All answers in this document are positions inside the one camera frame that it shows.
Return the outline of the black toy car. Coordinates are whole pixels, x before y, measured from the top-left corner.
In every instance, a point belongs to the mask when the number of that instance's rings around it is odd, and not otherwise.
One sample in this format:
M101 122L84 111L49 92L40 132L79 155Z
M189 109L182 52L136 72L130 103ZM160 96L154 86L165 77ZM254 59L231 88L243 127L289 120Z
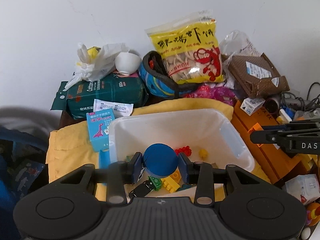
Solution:
M146 180L129 192L129 198L145 197L153 190L153 183Z

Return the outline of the long red brick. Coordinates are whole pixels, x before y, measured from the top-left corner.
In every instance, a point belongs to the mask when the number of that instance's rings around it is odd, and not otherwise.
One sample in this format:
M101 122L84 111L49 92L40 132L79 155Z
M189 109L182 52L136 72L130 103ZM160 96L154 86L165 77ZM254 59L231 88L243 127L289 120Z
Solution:
M176 155L179 155L179 154L183 153L184 155L189 157L192 154L192 150L191 150L191 148L189 146L184 146L182 148L176 149L175 153L176 153Z

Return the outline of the yellow duplo brick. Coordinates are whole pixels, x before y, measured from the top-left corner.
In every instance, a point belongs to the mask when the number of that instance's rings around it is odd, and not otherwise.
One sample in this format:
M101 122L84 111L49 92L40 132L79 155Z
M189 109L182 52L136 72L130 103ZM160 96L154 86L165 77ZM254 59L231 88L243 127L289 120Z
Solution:
M179 170L176 170L170 176L161 178L162 186L170 193L176 192L181 186L179 184L181 175Z

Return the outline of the green patterned tile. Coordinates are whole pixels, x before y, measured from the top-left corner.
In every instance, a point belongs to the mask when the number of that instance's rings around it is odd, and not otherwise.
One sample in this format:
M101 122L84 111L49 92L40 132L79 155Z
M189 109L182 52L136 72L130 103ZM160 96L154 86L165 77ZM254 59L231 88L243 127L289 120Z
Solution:
M148 179L153 190L159 191L161 189L162 181L159 178L148 176Z

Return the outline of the blue cylinder block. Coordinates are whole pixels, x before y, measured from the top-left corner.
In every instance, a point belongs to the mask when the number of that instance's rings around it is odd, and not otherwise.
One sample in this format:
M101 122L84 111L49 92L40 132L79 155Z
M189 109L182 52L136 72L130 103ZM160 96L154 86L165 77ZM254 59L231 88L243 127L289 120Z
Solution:
M178 167L175 151L166 144L152 144L143 154L146 172L156 178L165 178L174 173Z

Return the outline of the white plastic bin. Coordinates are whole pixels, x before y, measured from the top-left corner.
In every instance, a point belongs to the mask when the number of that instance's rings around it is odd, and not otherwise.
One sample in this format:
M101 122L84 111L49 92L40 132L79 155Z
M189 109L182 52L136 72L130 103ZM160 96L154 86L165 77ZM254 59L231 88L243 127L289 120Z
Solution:
M252 172L255 161L231 122L215 109L195 109L117 118L109 125L110 160L125 161L150 145L161 143L178 149L189 146L190 160L201 161L199 150L208 152L206 163L225 168L237 165Z

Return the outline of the light blue dinosaur box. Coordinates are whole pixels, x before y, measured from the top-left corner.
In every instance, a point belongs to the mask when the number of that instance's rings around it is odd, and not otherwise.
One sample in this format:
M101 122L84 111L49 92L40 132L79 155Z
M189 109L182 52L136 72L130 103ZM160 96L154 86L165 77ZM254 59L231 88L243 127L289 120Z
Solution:
M95 152L109 149L109 125L115 120L111 108L86 114L89 140Z

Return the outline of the yellow cloth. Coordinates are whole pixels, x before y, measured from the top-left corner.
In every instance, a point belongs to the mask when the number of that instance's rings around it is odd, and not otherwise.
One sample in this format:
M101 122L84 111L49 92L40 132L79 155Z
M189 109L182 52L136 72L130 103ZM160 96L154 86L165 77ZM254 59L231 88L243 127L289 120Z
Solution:
M233 107L214 99L181 98L165 100L153 105L136 108L133 115L174 112L191 109L212 108L220 111L228 120L232 119ZM52 131L46 156L49 182L53 182L84 164L98 166L98 154L89 141L87 123L66 126Z

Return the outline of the small white box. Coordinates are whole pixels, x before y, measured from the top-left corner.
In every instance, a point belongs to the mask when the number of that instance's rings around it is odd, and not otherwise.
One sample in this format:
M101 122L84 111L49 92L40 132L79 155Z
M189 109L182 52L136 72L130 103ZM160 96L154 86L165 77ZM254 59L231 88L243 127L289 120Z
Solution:
M251 116L257 110L259 110L264 103L265 100L262 98L246 98L243 100L240 109L242 109L248 116Z

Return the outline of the brown parcel bag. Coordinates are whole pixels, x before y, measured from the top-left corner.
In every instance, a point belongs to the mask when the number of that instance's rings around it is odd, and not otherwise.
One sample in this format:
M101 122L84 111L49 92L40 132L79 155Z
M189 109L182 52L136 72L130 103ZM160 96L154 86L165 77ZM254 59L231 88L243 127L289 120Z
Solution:
M224 64L249 98L266 98L290 90L286 77L280 75L265 54L233 55Z

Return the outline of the green tissue pack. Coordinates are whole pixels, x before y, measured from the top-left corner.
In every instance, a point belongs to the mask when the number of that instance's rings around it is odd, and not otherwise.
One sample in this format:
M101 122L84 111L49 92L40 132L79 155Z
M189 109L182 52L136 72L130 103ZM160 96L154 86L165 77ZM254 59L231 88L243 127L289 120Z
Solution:
M133 104L142 107L148 93L138 75L120 76L109 74L98 81L80 81L65 89L66 81L61 85L53 101L52 110L67 112L74 120L85 119L86 114L93 111L95 99Z

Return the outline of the pink shiny bag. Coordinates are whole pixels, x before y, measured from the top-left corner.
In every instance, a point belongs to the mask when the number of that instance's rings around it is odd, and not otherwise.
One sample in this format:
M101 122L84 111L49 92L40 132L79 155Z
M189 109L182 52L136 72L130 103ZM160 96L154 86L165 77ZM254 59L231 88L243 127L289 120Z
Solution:
M230 106L234 106L237 102L236 95L231 89L213 83L203 83L196 90L184 94L183 97L214 99Z

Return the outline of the dark blue bag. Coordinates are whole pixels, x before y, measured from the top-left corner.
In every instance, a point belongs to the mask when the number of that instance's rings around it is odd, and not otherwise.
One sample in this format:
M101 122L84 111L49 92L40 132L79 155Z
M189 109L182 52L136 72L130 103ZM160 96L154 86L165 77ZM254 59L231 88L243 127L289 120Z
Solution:
M1 127L1 239L20 239L13 219L17 202L48 183L48 141Z

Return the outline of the blue helmet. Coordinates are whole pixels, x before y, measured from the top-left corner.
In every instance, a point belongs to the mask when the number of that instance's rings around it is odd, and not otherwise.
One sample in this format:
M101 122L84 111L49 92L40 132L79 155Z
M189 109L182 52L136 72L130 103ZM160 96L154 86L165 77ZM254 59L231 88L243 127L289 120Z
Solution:
M143 57L138 75L152 95L164 99L178 99L199 87L198 83L179 85L168 77L161 55L154 50Z

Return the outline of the yellow shrimp cracker bag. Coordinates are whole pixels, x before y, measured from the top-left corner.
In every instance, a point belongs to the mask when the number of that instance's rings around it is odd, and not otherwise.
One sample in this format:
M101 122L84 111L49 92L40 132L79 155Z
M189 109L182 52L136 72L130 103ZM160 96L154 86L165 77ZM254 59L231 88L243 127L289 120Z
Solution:
M215 36L216 20L211 10L146 29L155 50L161 55L168 77L185 83L221 83L222 59Z

